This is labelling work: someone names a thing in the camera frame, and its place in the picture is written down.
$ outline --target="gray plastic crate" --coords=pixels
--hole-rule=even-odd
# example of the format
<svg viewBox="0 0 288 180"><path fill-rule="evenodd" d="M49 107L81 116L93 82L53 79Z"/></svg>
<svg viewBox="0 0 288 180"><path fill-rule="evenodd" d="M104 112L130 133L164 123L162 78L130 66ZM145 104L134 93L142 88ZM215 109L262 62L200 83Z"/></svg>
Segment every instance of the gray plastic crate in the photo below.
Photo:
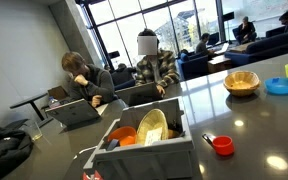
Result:
<svg viewBox="0 0 288 180"><path fill-rule="evenodd" d="M154 142L116 147L106 151L108 135L119 127L138 128L143 117L152 109L164 112L168 124L177 123L185 136ZM114 120L84 166L87 174L97 170L104 180L193 178L199 174L194 144L184 113L181 97L126 108L120 119Z"/></svg>

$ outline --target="silver laptop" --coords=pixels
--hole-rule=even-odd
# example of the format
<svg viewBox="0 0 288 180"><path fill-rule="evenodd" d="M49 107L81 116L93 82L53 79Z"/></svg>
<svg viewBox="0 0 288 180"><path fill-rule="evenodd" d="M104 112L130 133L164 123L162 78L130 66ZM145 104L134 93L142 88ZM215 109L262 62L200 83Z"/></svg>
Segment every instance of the silver laptop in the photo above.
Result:
<svg viewBox="0 0 288 180"><path fill-rule="evenodd" d="M219 51L215 51L214 53L215 54L223 54L223 53L225 53L227 51L229 45L230 45L229 43L224 43L222 49L219 50Z"/></svg>
<svg viewBox="0 0 288 180"><path fill-rule="evenodd" d="M129 106L136 106L163 99L163 96L158 92L153 82L115 91L115 93Z"/></svg>
<svg viewBox="0 0 288 180"><path fill-rule="evenodd" d="M73 101L53 109L47 109L45 112L66 126L100 117L97 110L85 99Z"/></svg>

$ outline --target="black jacket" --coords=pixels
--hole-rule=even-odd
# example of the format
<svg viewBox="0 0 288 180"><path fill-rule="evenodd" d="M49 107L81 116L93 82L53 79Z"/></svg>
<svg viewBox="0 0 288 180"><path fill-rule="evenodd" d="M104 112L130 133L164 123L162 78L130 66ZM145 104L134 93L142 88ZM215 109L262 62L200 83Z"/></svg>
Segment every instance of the black jacket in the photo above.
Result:
<svg viewBox="0 0 288 180"><path fill-rule="evenodd" d="M83 98L86 101L91 101L94 95L101 95L102 103L110 103L115 100L114 85L110 73L92 64L88 64L87 67L90 71L85 79L88 80L89 84L84 87L71 79L69 85L71 100Z"/></svg>
<svg viewBox="0 0 288 180"><path fill-rule="evenodd" d="M238 35L244 37L246 34L251 35L255 32L255 27L252 22L247 22L247 26L243 29L243 23L238 26Z"/></svg>
<svg viewBox="0 0 288 180"><path fill-rule="evenodd" d="M29 157L32 145L24 131L0 127L0 179Z"/></svg>
<svg viewBox="0 0 288 180"><path fill-rule="evenodd" d="M115 86L123 84L127 81L134 80L133 73L136 73L136 68L119 68L112 74L113 83Z"/></svg>

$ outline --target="woven basket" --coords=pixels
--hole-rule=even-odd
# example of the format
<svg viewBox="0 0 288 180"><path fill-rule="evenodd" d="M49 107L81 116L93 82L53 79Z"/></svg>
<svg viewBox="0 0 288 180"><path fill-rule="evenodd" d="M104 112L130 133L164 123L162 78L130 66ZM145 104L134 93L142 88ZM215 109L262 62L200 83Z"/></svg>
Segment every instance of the woven basket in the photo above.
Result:
<svg viewBox="0 0 288 180"><path fill-rule="evenodd" d="M144 116L137 129L136 144L144 146L147 132L160 127L162 127L161 140L168 139L168 126L163 111L152 109Z"/></svg>
<svg viewBox="0 0 288 180"><path fill-rule="evenodd" d="M237 71L226 76L223 84L234 96L248 96L260 87L261 81L253 72Z"/></svg>

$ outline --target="dark gray table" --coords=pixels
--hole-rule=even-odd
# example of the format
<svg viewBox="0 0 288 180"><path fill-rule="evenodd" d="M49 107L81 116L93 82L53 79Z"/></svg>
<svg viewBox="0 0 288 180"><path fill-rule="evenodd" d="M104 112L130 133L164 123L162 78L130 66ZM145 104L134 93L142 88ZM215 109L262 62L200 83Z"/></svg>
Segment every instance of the dark gray table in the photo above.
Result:
<svg viewBox="0 0 288 180"><path fill-rule="evenodd" d="M53 120L53 118L44 118L42 113L40 112L40 110L36 107L34 101L41 99L42 97L48 95L48 93L42 93L42 94L38 94L36 96L24 99L21 102L18 102L16 104L13 104L12 106L10 106L11 109L17 108L17 107L21 107L24 106L26 104L31 104L32 108L34 109L34 111L36 112L36 114L38 115L38 117L40 118L40 122L38 122L39 127L44 126L45 124L49 123L51 120Z"/></svg>
<svg viewBox="0 0 288 180"><path fill-rule="evenodd" d="M41 121L44 120L44 117L43 115L41 114L41 112L38 110L38 108L36 107L34 101L37 100L37 99L40 99L44 96L46 96L47 93L42 93L42 94L39 94L39 95L36 95L36 96L33 96L31 98L28 98L28 99L24 99L23 101L21 102L18 102L16 104L13 104L12 106L10 106L11 109L14 109L14 108L17 108L17 107L20 107L20 106L23 106L23 105L26 105L26 104L31 104L31 106L33 107L34 111L36 112L36 114L38 115L38 117L41 119Z"/></svg>
<svg viewBox="0 0 288 180"><path fill-rule="evenodd" d="M268 94L262 84L254 95L235 98L223 86L223 79L240 69L255 72L262 82L285 76L287 63L288 54L182 82L180 90L175 88L171 96L183 98L203 179L288 179L288 95ZM122 108L123 103L115 101L101 121L72 131L50 122L42 128L43 138L31 156L5 179L63 179L75 154L96 146ZM202 139L204 133L231 136L234 155L216 155Z"/></svg>

